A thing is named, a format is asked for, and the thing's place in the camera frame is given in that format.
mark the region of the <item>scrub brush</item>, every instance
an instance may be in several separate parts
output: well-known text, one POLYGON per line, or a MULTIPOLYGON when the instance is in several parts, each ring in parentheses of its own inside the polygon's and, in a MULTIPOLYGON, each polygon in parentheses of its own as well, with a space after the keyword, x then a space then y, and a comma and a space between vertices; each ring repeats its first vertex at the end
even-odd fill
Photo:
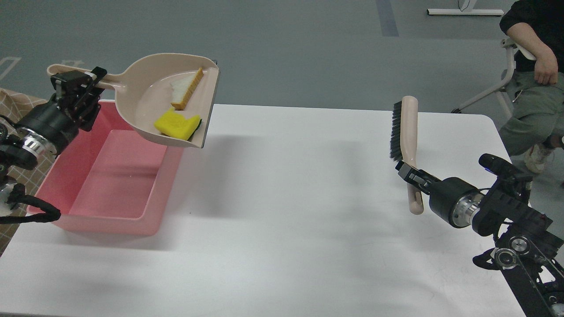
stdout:
MULTIPOLYGON (((414 168, 417 167, 417 106, 418 101, 412 96, 405 96, 394 104, 390 139, 390 158, 414 168)), ((411 184, 407 184, 407 199, 412 214, 423 213, 421 191, 411 184)))

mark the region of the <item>beige dustpan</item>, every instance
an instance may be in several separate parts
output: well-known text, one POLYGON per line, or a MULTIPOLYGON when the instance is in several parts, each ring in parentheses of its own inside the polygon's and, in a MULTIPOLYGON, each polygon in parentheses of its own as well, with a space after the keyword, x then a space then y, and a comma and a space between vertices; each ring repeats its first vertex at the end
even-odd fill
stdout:
MULTIPOLYGON (((72 70, 89 72, 89 69, 54 64, 47 68, 53 75, 72 70)), ((208 124, 212 114, 219 68, 208 58, 187 54, 162 53, 143 57, 123 73, 107 74, 97 85, 116 91, 116 108, 121 117, 143 138, 158 144, 173 147, 204 146, 208 124), (200 67, 204 77, 189 100, 185 110, 177 111, 185 118, 200 115, 202 124, 189 140, 180 140, 162 135, 153 123, 170 106, 170 82, 196 72, 200 67)))

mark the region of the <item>white sneaker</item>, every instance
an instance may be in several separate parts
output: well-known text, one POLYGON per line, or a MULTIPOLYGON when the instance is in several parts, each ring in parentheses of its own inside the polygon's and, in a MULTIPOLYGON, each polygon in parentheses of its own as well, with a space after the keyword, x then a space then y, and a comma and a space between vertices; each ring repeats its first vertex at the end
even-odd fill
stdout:
POLYGON ((525 166, 535 174, 542 173, 547 158, 552 152, 554 152, 553 148, 547 148, 540 143, 535 144, 525 152, 525 166))

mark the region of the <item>dustpan handle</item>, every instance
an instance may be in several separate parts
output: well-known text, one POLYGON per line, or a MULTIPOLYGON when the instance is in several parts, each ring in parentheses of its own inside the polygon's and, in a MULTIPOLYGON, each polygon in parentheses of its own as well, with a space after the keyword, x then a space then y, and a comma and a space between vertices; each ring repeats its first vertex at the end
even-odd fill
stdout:
MULTIPOLYGON (((68 65, 62 65, 62 64, 53 64, 49 67, 47 67, 47 74, 49 76, 52 76, 54 74, 58 74, 58 73, 65 73, 65 72, 70 72, 70 71, 79 71, 79 72, 91 72, 91 69, 85 69, 85 68, 78 68, 78 67, 73 67, 73 66, 68 66, 68 65)), ((116 86, 119 86, 121 83, 120 81, 120 75, 114 75, 114 74, 107 74, 106 76, 104 76, 104 78, 96 85, 96 87, 98 88, 102 88, 102 89, 111 89, 111 90, 115 90, 116 86)))

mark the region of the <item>person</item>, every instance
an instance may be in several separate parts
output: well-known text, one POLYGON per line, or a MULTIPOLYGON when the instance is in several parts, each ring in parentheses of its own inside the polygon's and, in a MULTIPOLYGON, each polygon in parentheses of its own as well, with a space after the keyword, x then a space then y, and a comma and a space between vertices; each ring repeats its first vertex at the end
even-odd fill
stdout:
POLYGON ((518 0, 499 25, 536 58, 515 55, 514 110, 499 133, 508 154, 525 153, 525 165, 538 174, 564 147, 564 1, 518 0))

